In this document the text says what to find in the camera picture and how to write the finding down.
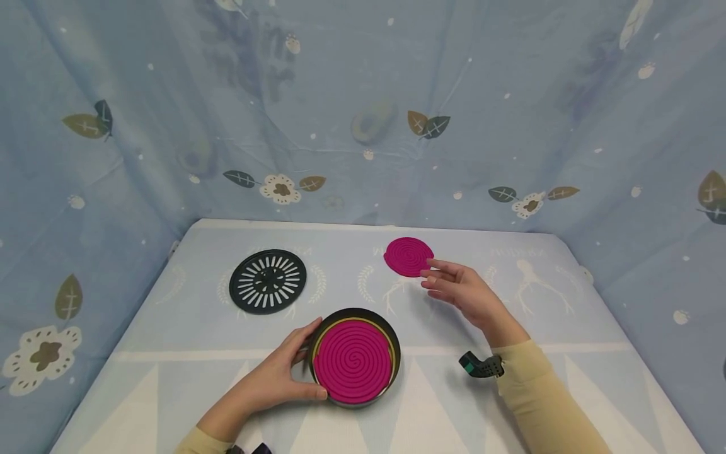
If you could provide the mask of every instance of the flower print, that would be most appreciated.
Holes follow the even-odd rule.
[[[265,185],[260,187],[260,193],[280,205],[297,203],[301,198],[299,191],[295,190],[295,182],[283,174],[268,175]]]
[[[46,378],[55,380],[75,362],[73,350],[81,345],[81,330],[74,326],[58,333],[50,325],[20,337],[20,348],[5,360],[2,374],[15,378],[10,394],[24,396],[35,391]]]
[[[527,195],[523,200],[514,202],[512,204],[512,210],[516,211],[517,216],[522,219],[527,219],[532,214],[539,211],[544,203],[545,193],[544,192],[533,192]]]

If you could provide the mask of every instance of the fabric wall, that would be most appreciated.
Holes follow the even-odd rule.
[[[699,185],[726,175],[725,15],[3,2],[0,437],[49,448],[174,239],[215,217],[556,233],[722,450],[726,185]]]

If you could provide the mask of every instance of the finger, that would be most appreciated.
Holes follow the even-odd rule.
[[[447,272],[438,271],[437,269],[422,269],[421,277],[434,276],[438,279],[446,279],[449,282],[456,282],[456,278]]]
[[[454,297],[446,295],[445,293],[442,293],[440,291],[435,290],[429,290],[426,292],[431,298],[438,299],[440,301],[443,301],[445,303],[453,304],[454,303]]]
[[[292,340],[292,338],[294,338],[294,337],[295,337],[295,335],[296,335],[297,333],[299,333],[301,329],[302,329],[302,328],[295,328],[294,330],[292,330],[292,331],[290,332],[290,334],[288,334],[288,335],[287,335],[287,337],[285,338],[285,340],[283,340],[283,341],[282,341],[282,343],[280,344],[280,346],[283,346],[283,345],[289,344],[289,343],[290,343],[290,340]]]
[[[301,383],[293,381],[287,391],[290,400],[326,400],[327,391],[315,383]]]
[[[438,268],[441,271],[448,272],[450,275],[455,276],[458,272],[463,271],[466,267],[454,262],[446,262],[444,260],[437,259],[426,259],[426,263],[434,268]]]
[[[293,358],[293,364],[297,364],[300,361],[304,360],[305,357],[308,355],[308,350],[298,350],[297,354],[295,354],[295,357]]]
[[[461,284],[449,282],[446,279],[438,279],[434,276],[429,276],[425,281],[421,282],[421,286],[428,290],[437,290],[445,293],[449,296],[456,296],[459,293]]]
[[[295,357],[295,354],[297,354],[300,347],[303,346],[305,340],[313,333],[313,331],[315,331],[315,328],[317,328],[321,322],[322,318],[318,317],[307,326],[298,328],[290,334],[290,340],[287,341],[285,345],[285,350],[290,355],[290,359]]]

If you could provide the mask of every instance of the left hand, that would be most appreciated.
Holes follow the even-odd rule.
[[[230,392],[243,394],[250,412],[267,410],[291,400],[325,400],[327,391],[315,383],[294,381],[290,369],[305,358],[300,350],[305,340],[320,325],[318,317],[307,326],[297,328],[252,372],[239,381]]]

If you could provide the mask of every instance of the sleeve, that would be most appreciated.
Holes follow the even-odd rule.
[[[210,437],[195,426],[179,443],[174,454],[224,454],[232,445]]]
[[[533,342],[492,349],[505,369],[499,395],[531,454],[609,454],[607,444]]]

